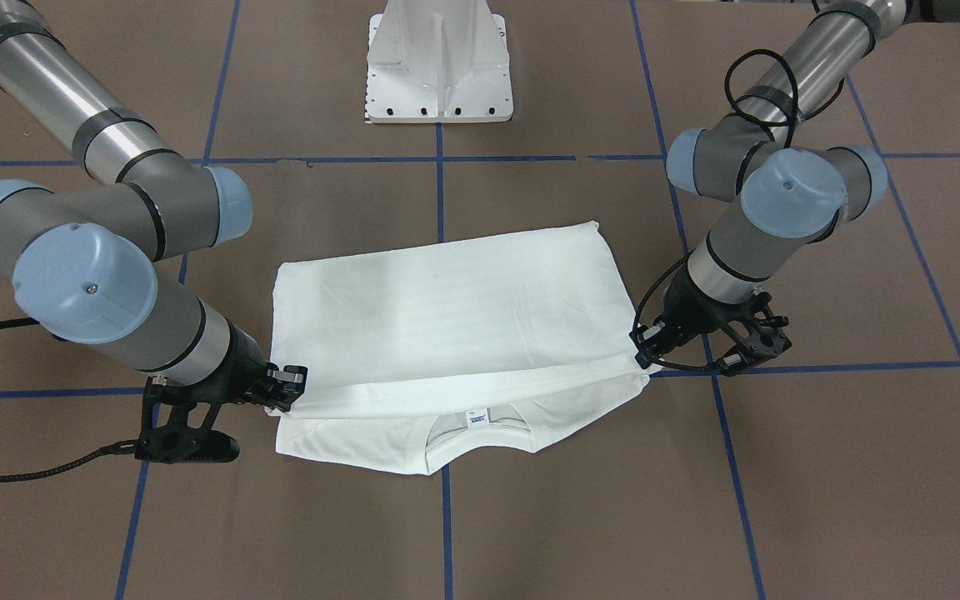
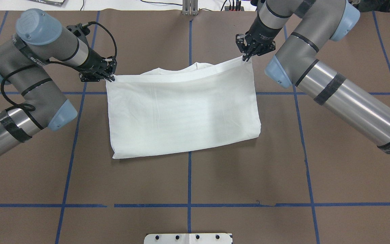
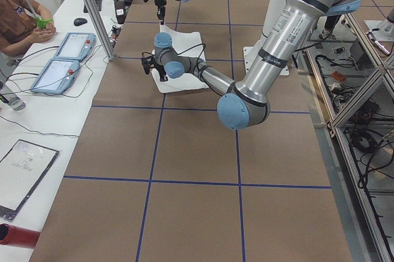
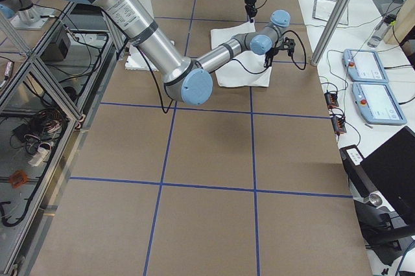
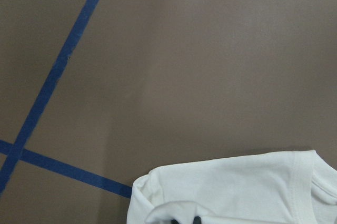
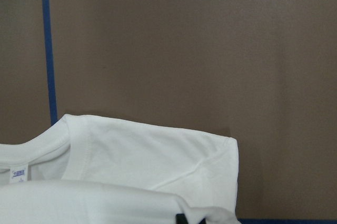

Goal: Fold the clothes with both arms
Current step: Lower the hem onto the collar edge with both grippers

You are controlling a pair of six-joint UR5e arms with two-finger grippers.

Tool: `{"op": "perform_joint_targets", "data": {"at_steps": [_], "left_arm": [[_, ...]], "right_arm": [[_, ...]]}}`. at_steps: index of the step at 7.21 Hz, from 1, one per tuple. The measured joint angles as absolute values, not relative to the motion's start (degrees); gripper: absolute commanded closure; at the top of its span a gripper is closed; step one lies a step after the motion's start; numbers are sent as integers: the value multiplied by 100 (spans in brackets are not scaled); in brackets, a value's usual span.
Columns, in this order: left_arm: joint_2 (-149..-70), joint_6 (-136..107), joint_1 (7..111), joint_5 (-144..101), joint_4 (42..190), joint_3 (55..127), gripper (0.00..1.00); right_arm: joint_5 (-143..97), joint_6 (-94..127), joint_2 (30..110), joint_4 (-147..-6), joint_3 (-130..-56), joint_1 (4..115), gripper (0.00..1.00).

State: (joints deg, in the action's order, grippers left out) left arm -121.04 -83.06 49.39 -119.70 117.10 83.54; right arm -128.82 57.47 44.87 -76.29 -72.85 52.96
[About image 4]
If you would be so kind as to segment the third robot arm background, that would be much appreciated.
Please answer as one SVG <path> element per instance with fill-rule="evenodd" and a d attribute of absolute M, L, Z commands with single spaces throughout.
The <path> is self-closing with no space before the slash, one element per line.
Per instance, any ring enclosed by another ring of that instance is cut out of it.
<path fill-rule="evenodd" d="M 40 30 L 54 12 L 54 8 L 35 6 L 32 0 L 1 0 L 1 13 L 16 29 Z"/>

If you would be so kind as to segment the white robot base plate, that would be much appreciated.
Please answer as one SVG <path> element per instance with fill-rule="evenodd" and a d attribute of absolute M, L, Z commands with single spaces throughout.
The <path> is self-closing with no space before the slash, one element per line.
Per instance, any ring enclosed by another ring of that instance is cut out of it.
<path fill-rule="evenodd" d="M 158 71 L 158 64 L 163 60 L 164 56 L 172 53 L 175 49 L 173 41 L 169 39 L 148 39 L 146 42 L 137 44 L 129 42 L 129 56 L 125 67 L 127 70 L 146 70 Z"/>

